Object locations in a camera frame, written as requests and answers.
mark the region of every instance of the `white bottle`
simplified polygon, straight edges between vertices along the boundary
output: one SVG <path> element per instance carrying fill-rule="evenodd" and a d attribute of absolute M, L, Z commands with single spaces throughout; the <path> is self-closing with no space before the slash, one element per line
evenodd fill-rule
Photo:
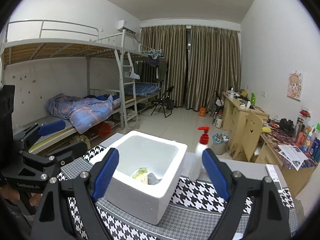
<path fill-rule="evenodd" d="M 245 106 L 245 109 L 249 109 L 249 108 L 250 108 L 250 105 L 251 105 L 251 102 L 248 101 L 248 102 L 247 102 L 247 105 Z"/>
<path fill-rule="evenodd" d="M 191 181 L 195 181 L 199 178 L 202 167 L 202 152 L 208 148 L 209 129 L 209 126 L 203 126 L 198 128 L 198 130 L 204 130 L 204 133 L 201 135 L 199 143 L 196 146 L 196 157 L 193 159 L 192 166 L 189 171 L 189 180 Z"/>

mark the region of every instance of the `red pump cap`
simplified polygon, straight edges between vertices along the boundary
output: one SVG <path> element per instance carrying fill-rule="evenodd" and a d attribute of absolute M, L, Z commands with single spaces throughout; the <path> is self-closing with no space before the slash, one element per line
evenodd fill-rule
<path fill-rule="evenodd" d="M 204 145 L 208 144 L 208 142 L 209 142 L 209 136 L 208 136 L 209 129 L 210 129 L 209 126 L 198 127 L 198 130 L 204 130 L 204 133 L 200 137 L 199 143 L 204 144 Z"/>

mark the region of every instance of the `houndstooth tablecloth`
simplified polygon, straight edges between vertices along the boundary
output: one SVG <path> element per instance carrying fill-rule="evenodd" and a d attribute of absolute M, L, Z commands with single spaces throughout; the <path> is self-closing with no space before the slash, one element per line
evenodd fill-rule
<path fill-rule="evenodd" d="M 104 149 L 104 147 L 98 145 L 89 150 L 83 157 L 65 165 L 58 175 L 58 179 L 73 179 L 82 171 L 90 171 L 92 167 L 89 163 L 90 159 Z M 298 219 L 289 189 L 284 188 L 284 192 L 280 196 L 283 204 L 290 209 L 289 225 L 293 235 L 298 229 Z M 82 224 L 76 206 L 76 200 L 68 198 L 68 201 L 78 235 L 88 239 L 85 233 L 85 225 Z M 148 224 L 131 216 L 105 198 L 100 198 L 96 207 L 102 221 L 115 240 L 207 240 L 219 221 L 226 204 L 224 199 L 217 195 L 212 183 L 201 180 L 191 182 L 188 178 L 181 176 L 169 206 L 157 225 Z M 248 197 L 237 233 L 244 233 L 251 211 L 251 204 L 252 199 Z"/>

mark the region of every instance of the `white foam box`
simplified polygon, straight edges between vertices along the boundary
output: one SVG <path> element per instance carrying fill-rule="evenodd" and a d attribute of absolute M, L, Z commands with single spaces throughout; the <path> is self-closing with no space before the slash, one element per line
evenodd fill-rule
<path fill-rule="evenodd" d="M 187 145 L 131 131 L 90 162 L 101 161 L 111 147 L 119 151 L 120 158 L 106 199 L 134 217 L 158 224 L 179 181 Z M 133 179 L 132 175 L 142 167 L 161 181 L 147 185 Z"/>

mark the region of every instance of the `tiled floor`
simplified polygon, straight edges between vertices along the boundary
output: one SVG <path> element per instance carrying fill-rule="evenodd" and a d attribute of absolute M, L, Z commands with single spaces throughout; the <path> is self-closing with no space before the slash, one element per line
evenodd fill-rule
<path fill-rule="evenodd" d="M 187 110 L 179 107 L 174 108 L 172 115 L 165 118 L 162 110 L 155 112 L 150 116 L 153 108 L 149 108 L 139 115 L 140 128 L 135 129 L 137 131 L 154 135 L 157 137 L 174 140 L 177 142 L 185 143 L 188 145 L 189 152 L 195 152 L 196 145 L 199 142 L 199 138 L 202 131 L 197 130 L 200 126 L 209 126 L 209 146 L 212 145 L 212 136 L 217 132 L 225 132 L 212 125 L 212 117 L 208 114 L 206 117 L 200 117 L 199 112 L 195 112 L 192 109 Z M 135 121 L 131 120 L 129 126 L 134 126 Z M 125 130 L 116 128 L 112 130 L 112 134 L 119 132 L 125 134 Z M 230 154 L 225 153 L 219 155 L 220 158 L 231 159 Z"/>

